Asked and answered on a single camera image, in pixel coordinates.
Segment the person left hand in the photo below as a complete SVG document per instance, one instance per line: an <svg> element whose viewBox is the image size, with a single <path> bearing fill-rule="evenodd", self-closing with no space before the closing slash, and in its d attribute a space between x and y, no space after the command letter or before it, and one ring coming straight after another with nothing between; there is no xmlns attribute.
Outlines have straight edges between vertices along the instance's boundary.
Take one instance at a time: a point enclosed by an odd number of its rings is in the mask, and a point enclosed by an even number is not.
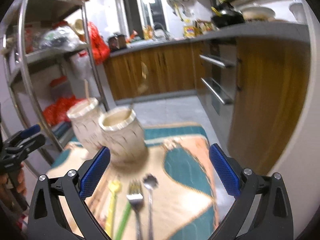
<svg viewBox="0 0 320 240"><path fill-rule="evenodd" d="M18 181L18 187L17 187L17 192L21 193L23 196L26 196L27 194L27 188L25 185L25 177L24 177L24 164L21 163L20 165L20 170L19 170L19 174L17 177L17 181ZM3 174L0 176L0 185L1 185L1 200L5 200L5 198L8 198L7 193L5 192L4 189L4 185L7 183L8 181L8 175L7 174Z"/></svg>

